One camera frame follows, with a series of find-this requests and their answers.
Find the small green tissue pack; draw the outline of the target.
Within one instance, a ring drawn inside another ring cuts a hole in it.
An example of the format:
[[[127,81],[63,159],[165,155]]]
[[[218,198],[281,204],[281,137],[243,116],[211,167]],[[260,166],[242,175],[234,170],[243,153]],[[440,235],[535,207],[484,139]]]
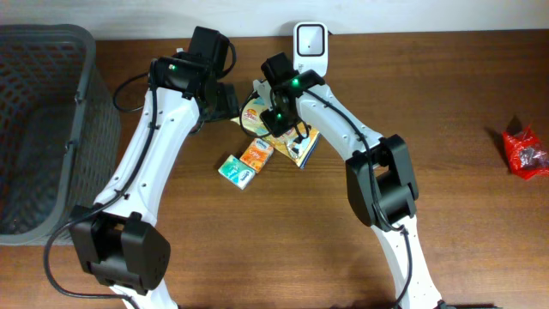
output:
[[[240,190],[244,190],[256,175],[256,171],[253,168],[248,167],[233,155],[227,157],[218,169],[218,172]]]

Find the red snack bag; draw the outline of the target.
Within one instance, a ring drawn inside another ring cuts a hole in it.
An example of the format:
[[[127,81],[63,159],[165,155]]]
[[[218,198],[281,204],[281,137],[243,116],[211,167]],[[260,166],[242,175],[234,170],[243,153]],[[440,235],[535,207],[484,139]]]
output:
[[[535,176],[548,176],[548,149],[528,126],[516,134],[503,133],[504,151],[510,171],[529,180]]]

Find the small orange packet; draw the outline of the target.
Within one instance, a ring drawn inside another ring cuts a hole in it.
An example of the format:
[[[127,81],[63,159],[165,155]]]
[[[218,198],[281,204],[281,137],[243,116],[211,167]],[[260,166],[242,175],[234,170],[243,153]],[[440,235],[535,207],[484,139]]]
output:
[[[255,138],[239,159],[246,166],[251,167],[259,173],[274,153],[274,150],[274,147],[263,139]]]

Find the beige wet wipes pack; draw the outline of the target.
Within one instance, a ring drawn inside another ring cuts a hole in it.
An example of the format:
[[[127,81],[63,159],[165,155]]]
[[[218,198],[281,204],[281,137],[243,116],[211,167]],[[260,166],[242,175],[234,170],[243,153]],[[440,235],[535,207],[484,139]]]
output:
[[[240,115],[232,121],[240,125],[251,137],[261,137],[275,150],[293,161],[297,167],[304,169],[312,152],[320,140],[321,134],[310,124],[299,123],[297,129],[291,128],[280,137],[268,135],[268,130],[260,119],[260,114],[271,107],[268,100],[270,86],[266,80],[255,80],[252,90],[240,107]]]

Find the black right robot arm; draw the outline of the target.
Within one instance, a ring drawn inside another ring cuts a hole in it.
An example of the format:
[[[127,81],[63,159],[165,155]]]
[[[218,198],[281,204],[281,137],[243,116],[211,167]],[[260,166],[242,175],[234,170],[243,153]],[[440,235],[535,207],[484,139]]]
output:
[[[254,89],[267,104],[260,119],[272,136],[311,125],[345,162],[347,198],[383,249],[395,285],[395,308],[445,308],[419,242],[419,187],[405,141],[370,129],[335,97],[315,70],[298,72],[283,52],[261,66]]]

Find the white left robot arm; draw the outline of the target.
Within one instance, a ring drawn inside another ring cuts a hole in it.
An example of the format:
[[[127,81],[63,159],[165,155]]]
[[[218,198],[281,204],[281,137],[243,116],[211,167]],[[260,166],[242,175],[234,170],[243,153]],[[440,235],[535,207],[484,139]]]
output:
[[[238,99],[225,61],[235,47],[218,30],[196,27],[188,49],[152,60],[136,131],[91,209],[65,226],[82,270],[128,308],[175,308],[165,273],[171,245],[156,229],[160,199],[186,137],[234,118]]]

